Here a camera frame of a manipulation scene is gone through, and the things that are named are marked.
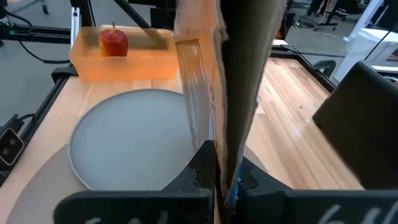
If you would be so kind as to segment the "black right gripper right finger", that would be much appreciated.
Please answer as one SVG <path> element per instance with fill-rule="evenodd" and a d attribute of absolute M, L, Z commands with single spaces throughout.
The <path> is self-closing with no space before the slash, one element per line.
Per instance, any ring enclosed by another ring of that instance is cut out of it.
<path fill-rule="evenodd" d="M 240 223 L 397 223 L 395 190 L 293 190 L 248 159 L 240 178 Z"/>

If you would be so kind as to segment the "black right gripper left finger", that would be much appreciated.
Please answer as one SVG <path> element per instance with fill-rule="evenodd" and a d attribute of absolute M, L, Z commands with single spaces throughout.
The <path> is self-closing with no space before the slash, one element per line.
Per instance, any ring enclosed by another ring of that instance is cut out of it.
<path fill-rule="evenodd" d="M 55 224 L 213 223 L 216 153 L 207 140 L 188 165 L 158 191 L 81 191 L 61 200 Z"/>

